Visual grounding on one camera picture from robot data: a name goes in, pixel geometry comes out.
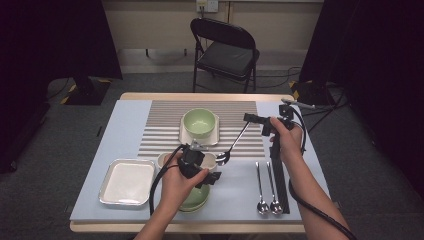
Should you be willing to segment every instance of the black folding chair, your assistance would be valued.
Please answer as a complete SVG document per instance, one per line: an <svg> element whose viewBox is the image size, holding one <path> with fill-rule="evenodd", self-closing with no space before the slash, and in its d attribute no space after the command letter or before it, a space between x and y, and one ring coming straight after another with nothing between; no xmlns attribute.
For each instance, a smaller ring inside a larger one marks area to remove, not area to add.
<svg viewBox="0 0 424 240"><path fill-rule="evenodd" d="M212 73L213 76L217 74L244 81L244 93L247 92L253 75L253 91L256 91L256 61L259 51L250 33L239 26L208 18L193 19L190 28L196 39L193 92L196 92L196 86L209 89L197 83L198 68ZM211 40L212 43L204 49L201 38Z"/></svg>

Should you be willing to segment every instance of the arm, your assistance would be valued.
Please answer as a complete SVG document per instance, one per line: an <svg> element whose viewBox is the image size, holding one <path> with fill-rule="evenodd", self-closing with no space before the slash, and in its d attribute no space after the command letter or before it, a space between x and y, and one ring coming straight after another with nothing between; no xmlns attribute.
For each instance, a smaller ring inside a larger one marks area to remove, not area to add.
<svg viewBox="0 0 424 240"><path fill-rule="evenodd" d="M318 182L315 180L309 167L303 160L300 152L302 129L295 126L289 131L276 118L271 118L271 123L280 134L281 159L286 165L293 189L297 195L348 228L342 214L318 185ZM308 239L347 239L347 237L334 226L304 208L302 205L298 206Z"/></svg>
<svg viewBox="0 0 424 240"><path fill-rule="evenodd" d="M169 166L177 164L177 154ZM165 232L169 222L177 214L178 208L190 194L191 189L200 183L208 174L208 169L203 169L196 176L185 178L178 167L171 167L162 178L162 194L160 202L149 221L134 238L135 240L159 240Z"/></svg>

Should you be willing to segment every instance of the beige wall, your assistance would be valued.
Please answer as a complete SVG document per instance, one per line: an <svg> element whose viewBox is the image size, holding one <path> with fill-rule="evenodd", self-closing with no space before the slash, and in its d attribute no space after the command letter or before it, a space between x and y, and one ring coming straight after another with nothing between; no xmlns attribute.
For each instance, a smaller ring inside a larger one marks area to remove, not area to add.
<svg viewBox="0 0 424 240"><path fill-rule="evenodd" d="M190 21L199 17L195 0L105 0L117 50L194 48ZM204 17L229 21L248 30L261 50L306 50L322 3L219 2L218 13Z"/></svg>

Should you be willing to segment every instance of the gray floor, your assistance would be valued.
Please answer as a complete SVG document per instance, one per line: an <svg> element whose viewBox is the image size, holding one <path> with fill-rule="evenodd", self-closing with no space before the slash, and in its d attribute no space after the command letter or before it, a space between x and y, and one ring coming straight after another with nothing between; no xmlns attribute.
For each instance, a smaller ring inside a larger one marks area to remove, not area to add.
<svg viewBox="0 0 424 240"><path fill-rule="evenodd" d="M288 94L286 71L260 71L257 93ZM18 159L18 171L0 175L0 239L128 239L133 234L81 234L69 216L101 140L114 103L127 91L190 92L190 72L125 74L115 80L100 106L59 104L69 89L50 99L46 120ZM201 74L204 82L211 81ZM49 95L65 86L53 81ZM265 87L282 84L276 87ZM218 84L228 92L234 83ZM340 89L332 90L337 99ZM303 110L302 114L311 111ZM308 128L323 114L305 116ZM330 194L358 239L424 239L424 204L401 172L380 152L363 123L347 106L311 132ZM305 239L303 235L292 235Z"/></svg>

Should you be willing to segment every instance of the chair seat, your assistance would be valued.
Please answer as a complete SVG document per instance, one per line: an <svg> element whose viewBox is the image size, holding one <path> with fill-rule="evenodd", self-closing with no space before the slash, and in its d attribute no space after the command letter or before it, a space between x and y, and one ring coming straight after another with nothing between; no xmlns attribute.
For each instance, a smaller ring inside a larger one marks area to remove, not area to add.
<svg viewBox="0 0 424 240"><path fill-rule="evenodd" d="M254 62L259 58L256 50ZM199 68L220 69L228 74L245 77L252 69L252 50L213 42L198 60Z"/></svg>

